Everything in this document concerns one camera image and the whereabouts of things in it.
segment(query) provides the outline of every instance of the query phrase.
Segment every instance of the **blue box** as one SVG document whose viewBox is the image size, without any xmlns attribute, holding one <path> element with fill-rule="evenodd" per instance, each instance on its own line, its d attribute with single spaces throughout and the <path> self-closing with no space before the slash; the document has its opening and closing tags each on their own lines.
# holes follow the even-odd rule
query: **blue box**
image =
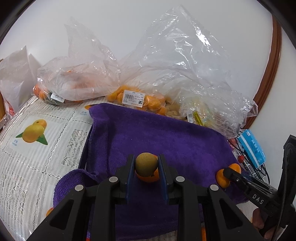
<svg viewBox="0 0 296 241">
<path fill-rule="evenodd" d="M 254 164 L 255 168 L 259 168 L 265 162 L 266 158 L 253 133 L 246 129 L 237 139 L 244 148 L 249 160 Z"/>
</svg>

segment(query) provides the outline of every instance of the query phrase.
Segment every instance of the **wall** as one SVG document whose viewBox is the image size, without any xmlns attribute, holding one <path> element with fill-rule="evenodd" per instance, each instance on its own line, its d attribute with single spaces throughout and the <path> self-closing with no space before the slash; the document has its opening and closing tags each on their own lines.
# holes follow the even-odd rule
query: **wall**
<svg viewBox="0 0 296 241">
<path fill-rule="evenodd" d="M 284 30 L 282 35 L 281 56 L 274 84 L 250 128 L 266 155 L 271 185 L 276 188 L 281 178 L 283 145 L 290 134 L 296 136 L 296 49 Z"/>
</svg>

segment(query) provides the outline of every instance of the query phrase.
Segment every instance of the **purple towel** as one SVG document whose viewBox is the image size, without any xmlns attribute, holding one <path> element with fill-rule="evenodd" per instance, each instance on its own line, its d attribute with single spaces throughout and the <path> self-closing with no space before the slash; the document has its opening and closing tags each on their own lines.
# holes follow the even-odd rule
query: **purple towel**
<svg viewBox="0 0 296 241">
<path fill-rule="evenodd" d="M 205 187 L 217 183 L 219 169 L 237 163 L 225 137 L 212 129 L 106 103 L 89 112 L 94 123 L 86 171 L 73 170 L 58 182 L 54 206 L 77 184 L 92 186 L 113 176 L 129 154 L 164 154 L 179 175 Z M 235 203 L 245 201 L 234 185 L 226 193 Z M 159 182 L 134 178 L 130 204 L 116 206 L 115 213 L 116 240 L 146 239 L 177 229 L 178 207 L 164 204 Z"/>
</svg>

